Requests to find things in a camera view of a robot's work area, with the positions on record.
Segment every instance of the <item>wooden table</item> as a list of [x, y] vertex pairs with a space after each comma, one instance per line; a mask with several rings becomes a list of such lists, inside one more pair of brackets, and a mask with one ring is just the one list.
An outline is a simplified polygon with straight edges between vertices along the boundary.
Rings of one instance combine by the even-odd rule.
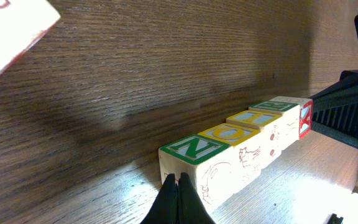
[[[61, 21], [0, 76], [0, 223], [139, 223], [158, 147], [358, 69], [358, 1], [50, 2]], [[311, 133], [212, 217], [324, 223], [357, 169]]]

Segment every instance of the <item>yellow-bordered block face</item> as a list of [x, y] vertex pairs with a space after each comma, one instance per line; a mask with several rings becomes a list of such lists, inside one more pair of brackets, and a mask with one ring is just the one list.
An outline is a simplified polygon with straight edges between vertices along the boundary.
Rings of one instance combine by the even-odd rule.
[[224, 123], [200, 132], [199, 135], [237, 146], [259, 133], [259, 130]]
[[282, 130], [283, 118], [279, 114], [260, 111], [243, 111], [226, 119], [227, 123], [260, 130], [261, 134], [261, 168], [267, 167], [284, 149]]
[[[261, 155], [264, 144], [260, 140], [259, 130], [224, 123], [198, 134], [232, 146], [230, 149], [226, 149], [230, 153], [226, 153], [225, 161], [230, 162], [232, 167], [232, 176], [235, 178], [233, 182], [236, 183], [233, 189], [234, 193], [243, 189], [260, 175], [261, 163], [264, 161]], [[215, 157], [223, 159], [224, 154], [218, 154], [213, 159]]]
[[247, 110], [228, 117], [226, 122], [263, 131], [264, 127], [273, 123], [278, 118], [281, 118], [281, 115]]

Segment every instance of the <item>wooden block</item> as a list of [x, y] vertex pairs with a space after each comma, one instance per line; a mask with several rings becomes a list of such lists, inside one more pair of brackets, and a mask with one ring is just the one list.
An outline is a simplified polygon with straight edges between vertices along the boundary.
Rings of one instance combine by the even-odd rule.
[[199, 135], [206, 136], [232, 146], [230, 159], [235, 180], [234, 193], [243, 189], [260, 175], [261, 152], [260, 131], [233, 124], [220, 124], [207, 129]]
[[252, 111], [268, 112], [273, 114], [282, 115], [283, 126], [282, 138], [282, 149], [286, 149], [292, 143], [299, 139], [299, 118], [300, 118], [300, 106], [296, 103], [284, 103], [277, 101], [263, 101], [249, 107]]
[[287, 96], [278, 96], [270, 101], [297, 103], [300, 106], [300, 125], [299, 125], [299, 139], [304, 138], [311, 130], [311, 122], [313, 115], [313, 100], [308, 98], [295, 98]]
[[158, 154], [162, 182], [168, 174], [179, 178], [180, 173], [188, 173], [207, 211], [233, 194], [232, 164], [237, 161], [230, 144], [193, 134], [161, 147]]
[[259, 144], [261, 147], [261, 168], [267, 167], [278, 156], [284, 148], [285, 139], [281, 137], [281, 130], [285, 123], [279, 114], [260, 111], [243, 111], [226, 119], [227, 123], [260, 130]]

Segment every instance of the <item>dark wooden tabletop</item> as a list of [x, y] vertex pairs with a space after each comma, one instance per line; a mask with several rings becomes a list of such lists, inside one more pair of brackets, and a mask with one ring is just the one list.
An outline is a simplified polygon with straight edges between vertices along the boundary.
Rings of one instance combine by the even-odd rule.
[[[358, 1], [53, 0], [56, 26], [0, 76], [0, 223], [139, 223], [157, 149], [358, 69]], [[324, 223], [358, 151], [311, 133], [217, 223]]]

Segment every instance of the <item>carved illustration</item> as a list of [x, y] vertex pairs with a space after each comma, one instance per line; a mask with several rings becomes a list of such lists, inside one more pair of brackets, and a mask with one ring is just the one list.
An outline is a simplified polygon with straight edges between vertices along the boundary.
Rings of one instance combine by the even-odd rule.
[[242, 181], [249, 182], [259, 171], [260, 162], [255, 160], [260, 155], [260, 146], [250, 151], [247, 147], [240, 149], [239, 158], [242, 164]]
[[277, 125], [273, 126], [272, 134], [270, 135], [270, 141], [272, 142], [270, 156], [275, 157], [276, 150], [280, 148], [280, 132], [277, 128]]
[[296, 125], [299, 123], [299, 119], [297, 118], [294, 122], [290, 123], [290, 124], [287, 124], [287, 131], [286, 131], [286, 136], [291, 134], [292, 131], [295, 131], [298, 132], [297, 128], [296, 128]]
[[231, 164], [220, 162], [210, 166], [201, 178], [203, 200], [212, 205], [216, 195], [223, 194], [220, 186], [227, 184], [224, 180], [230, 179]]
[[301, 110], [300, 133], [303, 133], [311, 126], [311, 102], [305, 105]]

